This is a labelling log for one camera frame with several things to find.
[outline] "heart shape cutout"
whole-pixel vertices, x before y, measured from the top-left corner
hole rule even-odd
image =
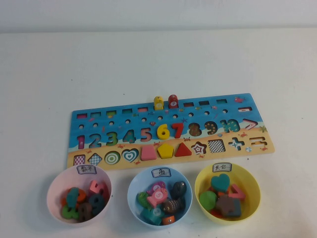
[[[124,150],[122,151],[122,157],[129,161],[130,163],[133,162],[139,156],[139,151],[137,149],[131,150]]]
[[[227,192],[230,185],[230,178],[226,174],[213,176],[211,179],[211,186],[218,192]]]

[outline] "white table surface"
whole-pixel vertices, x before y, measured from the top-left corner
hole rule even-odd
[[[316,237],[317,29],[0,35],[0,237]],[[152,231],[129,211],[126,193],[141,170],[110,171],[105,218],[83,228],[46,208],[66,168],[73,110],[252,93],[273,154],[224,159],[257,179],[262,202],[232,226],[207,220],[194,198],[180,224]],[[221,160],[174,164],[192,188]]]

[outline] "red triangle block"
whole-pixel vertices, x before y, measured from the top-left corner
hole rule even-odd
[[[192,155],[190,149],[182,142],[179,144],[177,151],[175,153],[175,157],[189,156]]]

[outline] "checkered pattern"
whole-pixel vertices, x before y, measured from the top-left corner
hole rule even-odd
[[[74,165],[83,165],[85,164],[85,155],[75,155],[74,156]]]
[[[88,159],[88,163],[96,166],[101,160],[102,158],[97,153],[95,153]]]
[[[209,140],[208,145],[209,145],[210,152],[212,153],[219,153],[219,152],[226,151],[222,140]]]

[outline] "pink number 5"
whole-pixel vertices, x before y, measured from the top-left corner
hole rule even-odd
[[[146,136],[146,138],[141,138],[141,142],[147,142],[152,139],[152,134],[149,133],[151,128],[143,128],[141,129],[141,136]]]

